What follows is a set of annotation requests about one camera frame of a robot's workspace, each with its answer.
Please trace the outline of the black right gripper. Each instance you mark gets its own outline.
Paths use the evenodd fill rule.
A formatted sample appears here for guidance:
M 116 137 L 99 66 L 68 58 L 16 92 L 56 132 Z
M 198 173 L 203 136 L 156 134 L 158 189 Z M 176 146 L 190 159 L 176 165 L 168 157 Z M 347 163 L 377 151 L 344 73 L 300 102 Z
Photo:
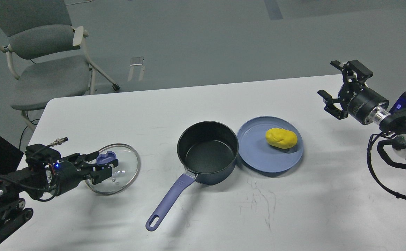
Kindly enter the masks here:
M 371 119 L 368 117 L 375 107 L 388 108 L 389 101 L 366 84 L 366 81 L 374 73 L 360 61 L 339 62 L 333 60 L 330 64 L 341 71 L 343 84 L 339 91 L 339 99 L 333 98 L 325 90 L 317 92 L 324 100 L 326 112 L 339 120 L 346 119 L 349 114 L 361 124 L 367 125 L 371 123 Z M 343 110 L 335 106 L 338 103 Z

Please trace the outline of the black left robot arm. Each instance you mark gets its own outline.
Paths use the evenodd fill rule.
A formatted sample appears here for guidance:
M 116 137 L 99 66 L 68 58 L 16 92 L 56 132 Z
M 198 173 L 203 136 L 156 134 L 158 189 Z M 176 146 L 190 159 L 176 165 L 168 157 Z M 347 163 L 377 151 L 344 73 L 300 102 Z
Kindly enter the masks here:
M 31 199 L 48 202 L 72 189 L 81 181 L 96 185 L 110 178 L 119 161 L 115 153 L 71 154 L 61 157 L 54 146 L 68 138 L 60 138 L 48 145 L 26 147 L 27 167 L 7 175 L 0 175 L 0 244 L 33 216 L 33 209 L 25 206 L 20 197 L 26 192 Z

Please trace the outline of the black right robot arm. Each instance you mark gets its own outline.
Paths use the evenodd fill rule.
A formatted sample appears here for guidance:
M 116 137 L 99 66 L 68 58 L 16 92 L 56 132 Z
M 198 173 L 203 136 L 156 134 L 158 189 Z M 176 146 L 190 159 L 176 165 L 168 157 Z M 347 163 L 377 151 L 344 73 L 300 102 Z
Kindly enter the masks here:
M 317 92 L 323 98 L 324 110 L 339 120 L 351 115 L 362 125 L 374 123 L 379 127 L 380 133 L 369 137 L 366 148 L 369 172 L 382 189 L 406 200 L 406 195 L 391 190 L 379 180 L 371 156 L 375 145 L 380 158 L 388 166 L 406 170 L 406 91 L 389 108 L 389 101 L 366 84 L 373 72 L 361 62 L 334 60 L 330 64 L 341 72 L 343 84 L 337 97 L 332 97 L 325 90 Z

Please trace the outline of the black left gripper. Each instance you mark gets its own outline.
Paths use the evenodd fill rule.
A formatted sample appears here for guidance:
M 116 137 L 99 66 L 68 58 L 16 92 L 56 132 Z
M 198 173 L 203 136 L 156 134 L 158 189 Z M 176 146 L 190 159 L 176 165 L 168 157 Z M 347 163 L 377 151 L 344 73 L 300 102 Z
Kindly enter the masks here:
M 114 159 L 107 163 L 93 163 L 98 157 L 98 152 L 89 154 L 74 153 L 63 157 L 55 164 L 55 189 L 53 196 L 60 196 L 76 188 L 81 181 L 90 181 L 96 185 L 112 177 L 113 168 L 118 167 L 119 160 Z

